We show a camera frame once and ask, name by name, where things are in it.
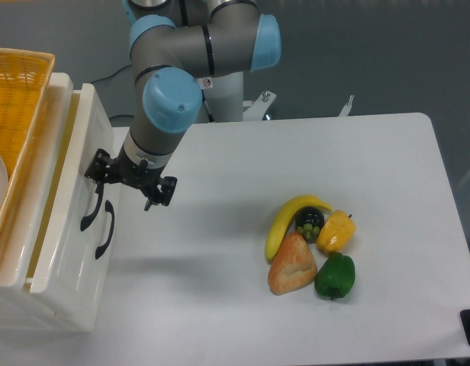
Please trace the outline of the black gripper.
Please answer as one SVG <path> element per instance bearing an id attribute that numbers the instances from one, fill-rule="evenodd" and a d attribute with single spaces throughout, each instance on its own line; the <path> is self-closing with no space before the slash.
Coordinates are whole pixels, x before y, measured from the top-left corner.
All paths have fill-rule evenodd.
<path id="1" fill-rule="evenodd" d="M 106 150 L 97 149 L 84 176 L 96 184 L 97 193 L 104 190 L 105 184 L 116 183 L 140 190 L 146 197 L 145 211 L 152 206 L 167 207 L 174 195 L 177 178 L 160 177 L 164 166 L 150 169 L 148 162 L 145 160 L 137 165 L 126 154 L 119 154 L 116 159 L 113 159 Z"/>

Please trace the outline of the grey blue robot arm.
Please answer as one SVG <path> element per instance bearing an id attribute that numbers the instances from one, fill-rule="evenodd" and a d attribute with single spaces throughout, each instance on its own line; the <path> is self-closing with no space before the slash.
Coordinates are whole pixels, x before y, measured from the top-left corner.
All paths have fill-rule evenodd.
<path id="1" fill-rule="evenodd" d="M 199 80 L 266 69 L 282 53 L 278 22 L 255 1 L 206 1 L 206 15 L 189 17 L 187 1 L 126 1 L 132 20 L 129 55 L 138 111 L 119 154 L 99 149 L 85 176 L 104 186 L 123 184 L 148 206 L 170 203 L 176 178 L 163 169 L 204 103 Z"/>

